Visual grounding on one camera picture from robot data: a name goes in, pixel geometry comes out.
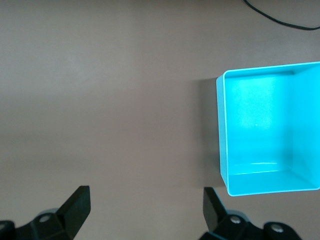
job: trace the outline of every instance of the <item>gray floor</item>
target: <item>gray floor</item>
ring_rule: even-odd
[[[320,24],[320,3],[251,0]],[[215,78],[320,60],[320,30],[241,0],[0,2],[0,219],[18,226],[91,187],[77,240],[196,240],[202,187],[227,208],[319,239],[320,192],[230,197]]]

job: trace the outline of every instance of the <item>blue plastic bin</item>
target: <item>blue plastic bin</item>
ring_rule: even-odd
[[[216,86],[229,195],[320,189],[320,62],[228,70]]]

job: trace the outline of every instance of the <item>black wire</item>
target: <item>black wire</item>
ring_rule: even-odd
[[[264,13],[263,11],[260,11],[259,9],[257,9],[256,7],[252,6],[247,0],[243,0],[250,8],[252,8],[253,10],[255,10],[256,12],[260,13],[261,15],[265,16],[266,18],[278,23],[278,24],[281,24],[281,25],[284,25],[284,26],[287,26],[287,27],[290,27],[290,28],[294,28],[294,29],[299,29],[299,30],[305,30],[305,31],[313,31],[313,30],[317,30],[317,29],[320,29],[320,26],[317,26],[317,27],[307,27],[307,26],[299,26],[299,25],[294,25],[294,24],[291,24],[291,23],[287,23],[287,22],[284,22],[284,21],[280,21],[278,19],[275,19],[274,17]]]

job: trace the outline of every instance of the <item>screw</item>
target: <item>screw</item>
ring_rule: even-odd
[[[44,222],[48,221],[50,219],[50,217],[51,217],[50,215],[44,215],[40,218],[39,222],[44,223]]]
[[[275,224],[275,223],[271,225],[271,228],[272,228],[273,231],[275,231],[277,233],[283,233],[284,232],[284,229],[280,225]]]
[[[241,223],[240,218],[237,217],[237,216],[231,216],[231,217],[230,217],[230,220],[231,220],[231,222],[233,222],[234,224],[239,224],[239,223]]]

